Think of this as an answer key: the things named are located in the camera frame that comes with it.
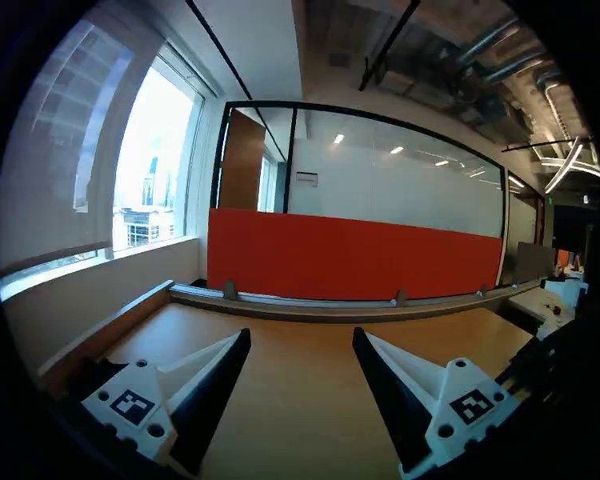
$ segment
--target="window sill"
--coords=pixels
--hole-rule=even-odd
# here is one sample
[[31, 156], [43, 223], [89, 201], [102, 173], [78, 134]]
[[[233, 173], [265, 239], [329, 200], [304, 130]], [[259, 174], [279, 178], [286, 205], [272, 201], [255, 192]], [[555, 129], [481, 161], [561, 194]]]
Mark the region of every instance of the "window sill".
[[147, 251], [156, 250], [165, 246], [176, 245], [178, 243], [188, 242], [190, 240], [195, 240], [196, 238], [197, 237], [193, 236], [184, 236], [173, 238], [171, 240], [165, 240], [163, 242], [156, 242], [149, 245], [120, 250], [118, 252], [114, 252], [114, 257], [111, 259], [104, 257], [88, 258], [87, 260], [71, 263], [70, 265], [60, 266], [59, 268], [54, 268], [46, 272], [34, 274], [26, 278], [21, 278], [20, 280], [16, 280], [15, 282], [12, 282], [9, 285], [5, 285], [4, 287], [0, 288], [0, 301], [5, 302], [9, 298], [20, 294], [21, 292], [26, 291], [30, 288], [33, 288], [34, 286], [50, 282], [51, 280], [64, 277], [65, 275], [69, 275], [80, 270], [91, 268], [92, 266], [101, 265], [103, 263], [115, 262], [120, 258], [126, 258], [136, 254], [143, 254]]

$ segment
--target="gray panel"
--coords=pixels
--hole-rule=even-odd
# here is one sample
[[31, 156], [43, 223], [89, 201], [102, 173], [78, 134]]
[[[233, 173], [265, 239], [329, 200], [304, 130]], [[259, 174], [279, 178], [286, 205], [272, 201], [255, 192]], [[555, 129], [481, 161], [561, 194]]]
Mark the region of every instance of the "gray panel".
[[555, 249], [532, 243], [518, 244], [518, 261], [515, 267], [515, 282], [548, 277], [554, 272]]

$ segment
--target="black frame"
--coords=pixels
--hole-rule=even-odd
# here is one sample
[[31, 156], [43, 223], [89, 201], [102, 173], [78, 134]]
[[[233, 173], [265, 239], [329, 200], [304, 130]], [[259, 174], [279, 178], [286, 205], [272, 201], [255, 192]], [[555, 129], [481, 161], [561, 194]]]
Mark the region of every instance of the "black frame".
[[442, 142], [449, 143], [453, 146], [456, 146], [459, 149], [469, 152], [472, 155], [490, 163], [493, 166], [496, 166], [500, 169], [500, 182], [502, 184], [502, 229], [500, 231], [500, 239], [504, 242], [505, 235], [505, 219], [506, 219], [506, 191], [505, 182], [507, 182], [506, 178], [506, 169], [501, 164], [497, 163], [495, 160], [481, 154], [477, 150], [472, 149], [471, 147], [458, 142], [457, 140], [453, 140], [450, 137], [447, 137], [443, 134], [435, 132], [433, 130], [429, 130], [419, 125], [415, 125], [410, 122], [405, 122], [403, 120], [398, 120], [396, 118], [387, 117], [385, 115], [375, 114], [373, 112], [368, 112], [365, 110], [356, 110], [353, 108], [348, 108], [344, 106], [336, 106], [336, 105], [325, 105], [323, 103], [311, 103], [311, 102], [291, 102], [286, 100], [256, 100], [256, 101], [247, 101], [247, 100], [238, 100], [235, 102], [227, 102], [225, 104], [225, 110], [222, 115], [222, 122], [220, 124], [220, 135], [218, 136], [218, 144], [216, 145], [215, 151], [215, 160], [214, 160], [214, 171], [211, 180], [211, 198], [210, 198], [210, 208], [218, 207], [218, 198], [219, 198], [219, 175], [220, 175], [220, 164], [222, 162], [222, 156], [224, 155], [224, 144], [225, 144], [225, 136], [224, 132], [226, 131], [226, 126], [229, 121], [230, 111], [233, 108], [286, 108], [289, 110], [293, 110], [293, 114], [291, 117], [291, 132], [289, 139], [289, 157], [287, 159], [287, 169], [286, 169], [286, 180], [285, 180], [285, 203], [283, 213], [287, 213], [288, 203], [289, 203], [289, 186], [291, 179], [291, 163], [293, 161], [293, 148], [294, 148], [294, 138], [295, 138], [295, 125], [296, 125], [296, 117], [298, 115], [298, 110], [309, 110], [309, 111], [320, 111], [327, 112], [332, 114], [341, 114], [341, 115], [349, 115], [351, 117], [364, 118], [366, 120], [373, 120], [375, 122], [388, 123], [393, 126], [399, 126], [401, 128], [407, 130], [413, 130], [420, 134], [428, 135], [430, 137], [436, 138]]
[[396, 24], [394, 29], [391, 31], [391, 34], [389, 35], [385, 44], [378, 52], [378, 55], [374, 59], [374, 63], [371, 66], [371, 70], [369, 70], [367, 67], [369, 64], [369, 59], [365, 58], [365, 73], [362, 76], [362, 81], [360, 83], [358, 91], [362, 92], [366, 88], [367, 83], [369, 83], [369, 80], [371, 80], [371, 78], [376, 74], [376, 72], [378, 72], [380, 65], [382, 64], [382, 62], [384, 62], [384, 59], [386, 58], [386, 54], [389, 53], [389, 48], [391, 48], [391, 46], [394, 44], [395, 39], [398, 37], [398, 35], [400, 35], [400, 32], [402, 32], [402, 29], [411, 18], [411, 15], [414, 14], [415, 9], [417, 9], [419, 5], [420, 0], [411, 0], [411, 3], [400, 17], [400, 20], [398, 20], [398, 23]]

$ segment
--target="ductwork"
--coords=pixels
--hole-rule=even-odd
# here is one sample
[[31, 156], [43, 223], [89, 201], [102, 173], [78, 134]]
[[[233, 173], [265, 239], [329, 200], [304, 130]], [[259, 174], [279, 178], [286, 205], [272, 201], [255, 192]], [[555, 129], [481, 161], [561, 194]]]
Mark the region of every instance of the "ductwork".
[[512, 18], [502, 23], [492, 31], [488, 32], [477, 40], [473, 45], [468, 46], [465, 50], [456, 58], [456, 63], [459, 65], [468, 65], [475, 58], [480, 55], [483, 51], [491, 48], [496, 43], [501, 42], [505, 38], [516, 34], [520, 31], [520, 20]]
[[538, 77], [538, 80], [535, 84], [538, 90], [540, 90], [540, 93], [544, 95], [546, 102], [549, 104], [551, 113], [554, 115], [555, 122], [558, 124], [562, 135], [564, 136], [565, 140], [568, 140], [571, 138], [571, 135], [569, 134], [569, 130], [566, 128], [566, 124], [564, 123], [564, 120], [562, 120], [562, 116], [560, 115], [560, 112], [558, 111], [558, 108], [556, 107], [550, 93], [551, 89], [555, 88], [556, 86], [564, 85], [565, 83], [566, 81], [561, 73], [550, 72]]
[[502, 80], [505, 80], [511, 75], [515, 75], [522, 72], [523, 70], [527, 70], [534, 66], [538, 66], [544, 62], [547, 62], [550, 59], [550, 55], [542, 50], [534, 52], [525, 52], [524, 54], [519, 55], [507, 64], [501, 66], [492, 74], [489, 74], [486, 77], [484, 77], [484, 81], [488, 85], [493, 85], [494, 83], [499, 83]]

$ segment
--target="wooden desk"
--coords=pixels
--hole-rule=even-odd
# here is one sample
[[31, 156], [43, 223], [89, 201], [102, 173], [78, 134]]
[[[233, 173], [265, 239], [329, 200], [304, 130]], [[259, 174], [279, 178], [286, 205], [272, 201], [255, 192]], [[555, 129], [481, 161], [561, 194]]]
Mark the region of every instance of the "wooden desk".
[[[277, 322], [168, 304], [106, 356], [164, 363], [237, 330], [252, 347], [202, 462], [201, 478], [394, 478], [398, 456], [351, 346], [355, 325]], [[484, 310], [365, 331], [445, 365], [495, 377], [531, 335]]]

